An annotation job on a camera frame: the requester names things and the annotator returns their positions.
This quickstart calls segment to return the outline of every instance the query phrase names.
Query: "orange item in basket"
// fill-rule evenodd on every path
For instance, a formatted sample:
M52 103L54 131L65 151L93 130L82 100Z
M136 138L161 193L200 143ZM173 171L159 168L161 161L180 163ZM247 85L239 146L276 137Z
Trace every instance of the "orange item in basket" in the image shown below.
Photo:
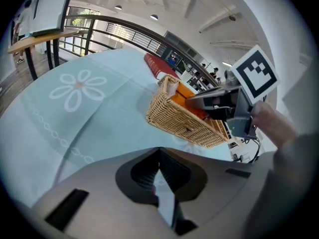
M175 103L189 110L191 113L195 114L197 117L203 120L208 116L204 110L186 107L185 100L187 98L191 98L194 96L195 94L190 89L188 89L188 87L186 87L183 83L180 82L176 90L176 94L172 96L170 99L172 99Z

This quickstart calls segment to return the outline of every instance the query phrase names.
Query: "book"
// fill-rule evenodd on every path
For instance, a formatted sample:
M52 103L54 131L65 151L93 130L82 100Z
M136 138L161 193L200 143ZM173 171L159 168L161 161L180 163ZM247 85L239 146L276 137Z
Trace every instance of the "book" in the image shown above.
M178 75L174 72L174 70L169 67L169 65L161 60L158 57L155 57L149 53L146 53L144 56L144 60L149 66L151 72L154 74L155 78L160 80L166 74L170 74L179 79Z

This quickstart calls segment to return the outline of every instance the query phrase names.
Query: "shoe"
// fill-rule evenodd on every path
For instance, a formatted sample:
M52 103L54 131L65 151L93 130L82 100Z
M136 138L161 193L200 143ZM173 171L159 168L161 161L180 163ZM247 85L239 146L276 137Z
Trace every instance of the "shoe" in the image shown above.
M16 64L18 65L18 64L21 64L22 62L24 62L24 58L22 58L22 59L19 58L19 60Z

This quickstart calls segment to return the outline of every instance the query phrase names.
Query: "flower center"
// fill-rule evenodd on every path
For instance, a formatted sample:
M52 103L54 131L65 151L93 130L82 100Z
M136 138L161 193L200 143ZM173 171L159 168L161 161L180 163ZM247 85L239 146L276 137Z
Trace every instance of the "flower center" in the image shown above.
M77 82L77 83L75 84L75 88L77 88L77 89L82 88L82 87L83 87L83 84L82 84L82 83Z

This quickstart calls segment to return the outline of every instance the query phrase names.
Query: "white shirt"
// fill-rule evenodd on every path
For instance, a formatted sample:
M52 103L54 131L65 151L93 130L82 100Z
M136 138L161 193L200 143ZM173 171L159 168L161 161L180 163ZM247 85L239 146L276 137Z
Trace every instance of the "white shirt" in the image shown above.
M21 12L20 17L17 23L20 23L19 26L19 36L23 34L30 33L30 20L31 18L31 7L25 8L23 12Z

